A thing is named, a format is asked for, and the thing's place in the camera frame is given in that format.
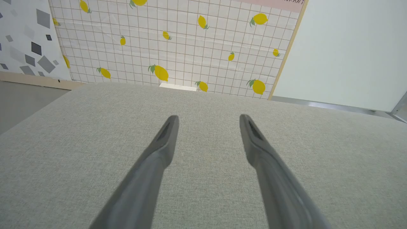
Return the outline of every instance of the lemon print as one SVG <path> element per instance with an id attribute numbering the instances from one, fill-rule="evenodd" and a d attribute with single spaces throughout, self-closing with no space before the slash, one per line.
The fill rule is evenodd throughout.
<path id="1" fill-rule="evenodd" d="M 120 44 L 121 44 L 121 45 L 125 45 L 125 44 L 126 44 L 126 38 L 125 38 L 124 36 L 121 36 Z"/>
<path id="2" fill-rule="evenodd" d="M 81 2 L 79 3 L 79 6 L 81 7 L 81 9 L 83 11 L 85 11 L 85 13 L 91 13 L 92 12 L 92 10 L 89 9 L 88 5 L 83 0 L 81 0 Z"/>
<path id="3" fill-rule="evenodd" d="M 130 0 L 130 8 L 132 8 L 132 6 L 137 7 L 138 6 L 142 6 L 144 4 L 146 4 L 147 0 Z"/>
<path id="4" fill-rule="evenodd" d="M 278 50 L 277 50 L 277 49 L 274 49 L 273 55 L 274 55 L 275 57 L 279 57 L 281 54 L 278 53 Z"/>
<path id="5" fill-rule="evenodd" d="M 172 37 L 170 35 L 168 35 L 168 33 L 166 31 L 162 32 L 162 36 L 166 39 L 166 40 L 171 40 Z"/>
<path id="6" fill-rule="evenodd" d="M 149 66 L 149 71 L 151 71 L 151 73 L 155 72 L 155 76 L 158 79 L 162 81 L 168 81 L 168 72 L 167 70 L 165 70 L 165 68 L 154 64 Z"/>
<path id="7" fill-rule="evenodd" d="M 195 82 L 195 84 L 196 84 L 197 86 L 199 86 L 199 88 L 200 88 L 201 90 L 203 90 L 204 92 L 207 92 L 207 91 L 208 91 L 208 85 L 207 85 L 205 82 L 198 81 L 198 82 Z"/>
<path id="8" fill-rule="evenodd" d="M 252 17 L 250 21 L 250 27 L 256 24 L 264 24 L 268 21 L 267 16 L 263 13 L 259 13 L 256 16 Z"/>
<path id="9" fill-rule="evenodd" d="M 71 65 L 69 64 L 68 58 L 67 58 L 66 56 L 64 56 L 64 55 L 62 55 L 62 56 L 63 56 L 63 59 L 65 60 L 66 66 L 67 66 L 68 68 L 71 68 Z"/>
<path id="10" fill-rule="evenodd" d="M 54 22 L 54 25 L 61 26 L 61 24 L 57 21 L 56 18 L 52 18 L 52 21 Z"/>
<path id="11" fill-rule="evenodd" d="M 97 68 L 96 71 L 102 74 L 102 76 L 110 79 L 110 72 L 104 68 Z"/>
<path id="12" fill-rule="evenodd" d="M 232 61 L 234 59 L 234 52 L 231 52 L 229 55 L 229 61 Z"/>
<path id="13" fill-rule="evenodd" d="M 198 18 L 198 25 L 203 29 L 209 29 L 209 26 L 206 24 L 206 20 L 204 17 L 202 17 L 202 15 L 200 15 Z"/>
<path id="14" fill-rule="evenodd" d="M 249 87 L 253 86 L 253 91 L 256 94 L 262 95 L 263 92 L 266 90 L 266 85 L 260 80 L 252 79 L 247 82 Z"/>

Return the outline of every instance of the white grid wallpaper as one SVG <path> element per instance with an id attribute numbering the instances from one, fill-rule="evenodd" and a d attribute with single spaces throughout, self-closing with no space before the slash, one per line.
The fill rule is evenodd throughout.
<path id="1" fill-rule="evenodd" d="M 130 1 L 85 0 L 92 10 L 85 13 L 80 0 L 49 0 L 61 24 L 57 35 L 73 80 L 158 86 L 162 81 L 148 71 L 156 64 L 167 70 L 170 84 L 195 86 L 203 81 L 210 93 L 267 99 L 299 16 L 230 0 L 148 0 L 133 9 Z M 268 21 L 250 27 L 258 13 Z M 198 25 L 200 15 L 209 29 Z M 163 31 L 172 39 L 166 40 Z M 228 61 L 231 52 L 235 57 Z M 102 77 L 99 67 L 107 69 L 111 79 Z M 265 84 L 263 95 L 247 85 L 251 79 Z"/>

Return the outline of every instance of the pink strip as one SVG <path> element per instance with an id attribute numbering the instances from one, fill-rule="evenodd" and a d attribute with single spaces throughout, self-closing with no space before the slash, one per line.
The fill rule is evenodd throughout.
<path id="1" fill-rule="evenodd" d="M 304 0 L 236 0 L 265 7 L 278 8 L 291 12 L 300 13 Z"/>

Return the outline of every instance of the white board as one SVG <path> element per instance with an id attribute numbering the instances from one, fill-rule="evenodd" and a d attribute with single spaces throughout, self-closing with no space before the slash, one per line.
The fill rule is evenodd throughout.
<path id="1" fill-rule="evenodd" d="M 407 3 L 310 0 L 273 96 L 391 111 L 407 91 Z"/>

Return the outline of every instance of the wooden edge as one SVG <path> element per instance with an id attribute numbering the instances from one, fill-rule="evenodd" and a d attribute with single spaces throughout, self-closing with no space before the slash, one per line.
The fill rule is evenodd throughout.
<path id="1" fill-rule="evenodd" d="M 285 53 L 284 58 L 283 58 L 282 63 L 281 63 L 281 66 L 280 66 L 280 69 L 278 70 L 277 77 L 276 77 L 276 80 L 274 81 L 273 88 L 271 89 L 268 100 L 271 100 L 271 97 L 273 96 L 274 90 L 276 89 L 277 82 L 278 82 L 278 80 L 280 78 L 280 75 L 281 75 L 281 72 L 282 72 L 282 70 L 284 68 L 285 62 L 287 61 L 287 57 L 288 57 L 288 54 L 290 53 L 291 46 L 294 43 L 294 39 L 295 39 L 295 36 L 297 35 L 298 28 L 300 27 L 302 17 L 304 16 L 304 12 L 305 12 L 307 4 L 308 4 L 308 0 L 305 0 L 304 1 L 304 6 L 302 7 L 300 15 L 298 16 L 298 20 L 297 20 L 297 24 L 295 25 L 295 28 L 294 28 L 293 36 L 291 37 L 290 43 L 288 44 L 287 52 Z"/>
<path id="2" fill-rule="evenodd" d="M 25 75 L 20 73 L 0 72 L 0 81 L 7 81 L 20 84 L 30 84 L 49 88 L 60 88 L 65 90 L 75 89 L 84 83 L 53 79 L 37 75 Z"/>

